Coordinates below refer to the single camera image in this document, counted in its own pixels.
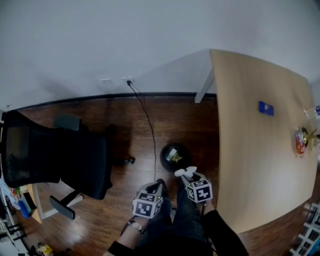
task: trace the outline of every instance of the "black cable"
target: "black cable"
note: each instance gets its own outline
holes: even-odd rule
[[[150,129],[151,129],[151,133],[152,133],[152,138],[153,138],[153,150],[154,150],[154,182],[156,182],[156,166],[157,166],[157,154],[156,154],[156,139],[155,139],[155,133],[154,133],[154,128],[151,125],[150,122],[150,118],[148,115],[148,112],[146,110],[146,108],[144,107],[144,104],[142,103],[142,101],[140,100],[139,96],[137,95],[136,91],[132,88],[132,82],[130,80],[126,81],[126,84],[131,88],[131,90],[134,92],[134,95],[136,96],[136,98],[139,100],[139,102],[141,103],[141,107],[148,119],[149,125],[150,125]]]
[[[137,87],[135,87],[135,85],[131,82],[132,87],[138,91],[139,94],[141,94],[141,91],[139,91],[139,89]]]

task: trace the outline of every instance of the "white marker cube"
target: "white marker cube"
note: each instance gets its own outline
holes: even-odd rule
[[[208,201],[213,198],[212,185],[207,179],[188,183],[185,189],[189,199],[195,203]]]
[[[160,212],[162,202],[162,197],[140,192],[132,202],[133,215],[152,219]]]

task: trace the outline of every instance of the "wristwatch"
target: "wristwatch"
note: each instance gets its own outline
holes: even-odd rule
[[[143,234],[146,230],[145,227],[143,227],[142,225],[140,225],[138,222],[134,221],[133,219],[130,219],[127,223],[127,225],[135,228],[136,230],[138,230],[141,234]]]

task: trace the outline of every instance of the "white wall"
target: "white wall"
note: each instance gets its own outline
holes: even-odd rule
[[[310,0],[1,0],[0,110],[73,97],[196,92],[210,48],[320,77]],[[97,80],[111,78],[115,86]]]

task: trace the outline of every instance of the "chair wheel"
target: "chair wheel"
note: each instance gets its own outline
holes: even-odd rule
[[[129,158],[129,164],[134,164],[135,163],[135,161],[136,161],[136,159],[134,159],[134,158]]]

